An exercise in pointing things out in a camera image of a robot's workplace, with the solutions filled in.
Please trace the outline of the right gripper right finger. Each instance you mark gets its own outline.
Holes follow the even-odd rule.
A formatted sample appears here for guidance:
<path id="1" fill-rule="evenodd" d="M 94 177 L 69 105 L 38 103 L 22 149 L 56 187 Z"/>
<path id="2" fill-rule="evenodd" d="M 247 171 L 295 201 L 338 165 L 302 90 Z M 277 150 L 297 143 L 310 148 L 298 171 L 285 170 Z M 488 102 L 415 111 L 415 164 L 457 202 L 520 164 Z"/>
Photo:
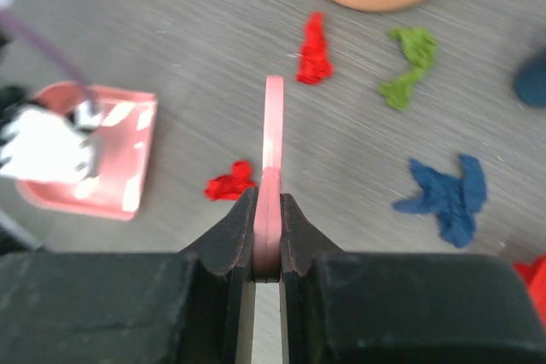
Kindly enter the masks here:
<path id="1" fill-rule="evenodd" d="M 286 363 L 542 363 L 545 332 L 500 257 L 348 252 L 284 194 Z"/>

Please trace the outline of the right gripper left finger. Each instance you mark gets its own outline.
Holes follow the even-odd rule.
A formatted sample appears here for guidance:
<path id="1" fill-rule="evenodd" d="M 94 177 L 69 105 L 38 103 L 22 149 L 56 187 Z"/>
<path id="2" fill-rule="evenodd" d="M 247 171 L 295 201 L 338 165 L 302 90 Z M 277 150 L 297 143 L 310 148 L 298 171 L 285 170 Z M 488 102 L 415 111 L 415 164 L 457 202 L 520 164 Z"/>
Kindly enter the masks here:
<path id="1" fill-rule="evenodd" d="M 2 362 L 250 362 L 257 198 L 178 252 L 2 255 Z"/>

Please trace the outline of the pink hand brush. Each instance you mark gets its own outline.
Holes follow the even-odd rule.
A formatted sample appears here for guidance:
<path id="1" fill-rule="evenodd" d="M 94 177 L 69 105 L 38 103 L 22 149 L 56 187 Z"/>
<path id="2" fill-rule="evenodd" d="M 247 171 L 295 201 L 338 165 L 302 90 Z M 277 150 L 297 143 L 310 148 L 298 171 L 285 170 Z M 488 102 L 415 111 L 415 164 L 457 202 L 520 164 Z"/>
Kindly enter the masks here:
<path id="1" fill-rule="evenodd" d="M 277 282 L 281 268 L 281 169 L 284 120 L 284 79 L 265 82 L 262 176 L 253 222 L 253 278 Z"/>

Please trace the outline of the red paper scrap front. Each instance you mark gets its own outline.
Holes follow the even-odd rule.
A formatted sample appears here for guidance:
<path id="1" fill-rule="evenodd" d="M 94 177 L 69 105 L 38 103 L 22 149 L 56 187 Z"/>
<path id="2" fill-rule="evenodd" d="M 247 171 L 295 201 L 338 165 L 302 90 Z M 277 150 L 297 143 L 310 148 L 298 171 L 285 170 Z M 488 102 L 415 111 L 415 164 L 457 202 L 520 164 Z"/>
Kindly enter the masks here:
<path id="1" fill-rule="evenodd" d="M 231 165 L 229 174 L 218 176 L 207 182 L 204 195 L 211 201 L 238 200 L 246 189 L 257 186 L 252 175 L 251 163 L 238 160 Z"/>

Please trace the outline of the pink dustpan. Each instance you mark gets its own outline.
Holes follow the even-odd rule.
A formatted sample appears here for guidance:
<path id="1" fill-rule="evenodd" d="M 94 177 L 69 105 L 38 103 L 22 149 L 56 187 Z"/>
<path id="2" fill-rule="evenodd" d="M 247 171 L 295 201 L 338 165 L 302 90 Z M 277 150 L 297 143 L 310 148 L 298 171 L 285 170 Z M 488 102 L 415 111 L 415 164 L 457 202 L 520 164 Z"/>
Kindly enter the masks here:
<path id="1" fill-rule="evenodd" d="M 97 175 L 75 184 L 17 181 L 15 186 L 44 209 L 128 221 L 142 197 L 157 97 L 98 84 L 91 88 L 105 113 L 96 132 L 102 152 Z"/>

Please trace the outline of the blue paper scrap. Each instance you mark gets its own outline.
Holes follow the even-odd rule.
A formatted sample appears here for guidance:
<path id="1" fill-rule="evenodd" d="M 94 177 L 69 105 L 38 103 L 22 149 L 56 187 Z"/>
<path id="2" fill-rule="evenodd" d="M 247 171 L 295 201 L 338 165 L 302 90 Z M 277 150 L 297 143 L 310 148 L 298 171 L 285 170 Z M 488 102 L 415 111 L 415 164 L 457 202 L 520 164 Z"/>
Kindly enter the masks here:
<path id="1" fill-rule="evenodd" d="M 410 159 L 409 171 L 421 192 L 394 202 L 392 208 L 404 214 L 433 214 L 439 223 L 440 238 L 464 248 L 473 241 L 475 215 L 487 201 L 487 187 L 478 159 L 461 153 L 459 160 L 462 176 L 454 177 Z"/>

